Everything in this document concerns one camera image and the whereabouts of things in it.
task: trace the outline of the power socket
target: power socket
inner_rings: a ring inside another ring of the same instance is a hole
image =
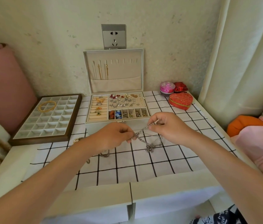
[[[125,24],[102,24],[104,49],[126,49]]]

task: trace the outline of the hand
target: hand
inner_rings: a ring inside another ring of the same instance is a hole
[[[105,150],[113,149],[121,145],[124,141],[131,143],[133,137],[134,131],[128,125],[113,122],[88,138],[91,138],[91,140],[96,143],[97,151],[95,151],[95,153],[97,155]]]
[[[163,135],[171,143],[190,147],[190,142],[199,136],[172,112],[157,112],[150,117],[148,124],[156,121],[156,125],[150,125],[149,130]]]

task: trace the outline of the orange cushion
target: orange cushion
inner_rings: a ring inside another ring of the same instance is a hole
[[[238,116],[228,125],[227,134],[230,137],[236,136],[248,126],[263,126],[263,121],[252,116]]]

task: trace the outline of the grid tablecloth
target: grid tablecloth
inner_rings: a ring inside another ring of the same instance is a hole
[[[158,91],[144,92],[144,96],[151,115],[161,111],[173,112],[189,127],[213,139],[237,156],[237,151],[230,140],[224,137],[221,129],[216,128],[212,121],[205,117],[196,99],[193,100],[190,108],[184,111],[170,105],[168,98],[160,95]],[[82,99],[70,140],[68,142],[41,144],[23,181],[70,147],[74,139],[88,136],[85,121],[90,98],[83,97]],[[140,136],[150,143],[159,137],[157,133],[149,130],[144,130]],[[153,153],[145,151],[145,143],[135,140],[131,144],[123,142],[119,147],[111,150],[110,156],[107,158],[91,157],[90,164],[84,164],[64,191],[104,184],[138,182],[162,175],[206,168],[201,159],[189,148],[175,145],[166,139],[162,141],[162,146],[155,148]]]

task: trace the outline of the heart-shaped box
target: heart-shaped box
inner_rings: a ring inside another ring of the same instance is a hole
[[[193,96],[189,93],[173,93],[170,95],[169,103],[177,108],[187,110],[193,102]]]

